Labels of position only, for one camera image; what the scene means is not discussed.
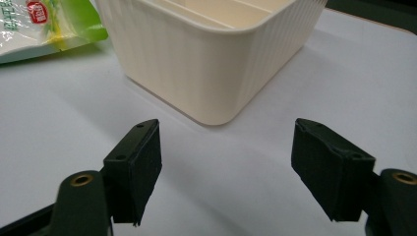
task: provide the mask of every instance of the white table surface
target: white table surface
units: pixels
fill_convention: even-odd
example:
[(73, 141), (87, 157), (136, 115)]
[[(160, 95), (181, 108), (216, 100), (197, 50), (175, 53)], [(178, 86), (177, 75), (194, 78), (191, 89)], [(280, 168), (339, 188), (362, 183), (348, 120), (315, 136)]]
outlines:
[(290, 166), (294, 121), (326, 124), (417, 172), (417, 36), (325, 10), (306, 45), (230, 123), (203, 127), (121, 70), (109, 40), (0, 65), (0, 227), (99, 170), (137, 123), (160, 121), (163, 168), (141, 227), (115, 235), (365, 235), (330, 222)]

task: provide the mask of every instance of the plastic bag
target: plastic bag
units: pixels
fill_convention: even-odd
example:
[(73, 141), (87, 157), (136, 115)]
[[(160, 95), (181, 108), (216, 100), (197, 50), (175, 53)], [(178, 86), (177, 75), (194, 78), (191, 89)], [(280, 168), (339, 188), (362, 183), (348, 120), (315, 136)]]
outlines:
[(0, 0), (0, 63), (107, 38), (89, 0)]

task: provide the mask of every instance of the red logo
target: red logo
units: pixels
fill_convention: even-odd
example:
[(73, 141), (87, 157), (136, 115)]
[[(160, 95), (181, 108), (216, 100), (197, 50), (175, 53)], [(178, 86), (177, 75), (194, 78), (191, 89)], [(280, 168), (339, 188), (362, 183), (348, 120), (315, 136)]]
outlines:
[(39, 0), (27, 1), (30, 19), (34, 24), (44, 24), (48, 21), (48, 12), (45, 5)]

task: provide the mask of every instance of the basket ridged side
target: basket ridged side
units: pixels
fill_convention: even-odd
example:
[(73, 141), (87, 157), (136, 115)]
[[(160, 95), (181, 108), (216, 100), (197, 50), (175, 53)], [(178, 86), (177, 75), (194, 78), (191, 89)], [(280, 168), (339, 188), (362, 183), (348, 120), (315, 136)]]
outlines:
[(299, 0), (253, 29), (196, 26), (140, 0), (97, 0), (126, 75), (195, 120), (230, 121), (305, 43), (326, 0)]

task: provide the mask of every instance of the screw hole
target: screw hole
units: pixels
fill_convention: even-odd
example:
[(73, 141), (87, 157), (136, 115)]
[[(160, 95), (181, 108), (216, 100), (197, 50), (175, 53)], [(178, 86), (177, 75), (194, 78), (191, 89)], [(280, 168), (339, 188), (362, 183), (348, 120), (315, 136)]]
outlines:
[(71, 185), (74, 187), (81, 187), (91, 182), (92, 179), (93, 179), (92, 175), (82, 174), (82, 175), (74, 177), (71, 180)]
[(392, 177), (404, 184), (417, 185), (417, 178), (407, 173), (396, 172), (392, 174)]

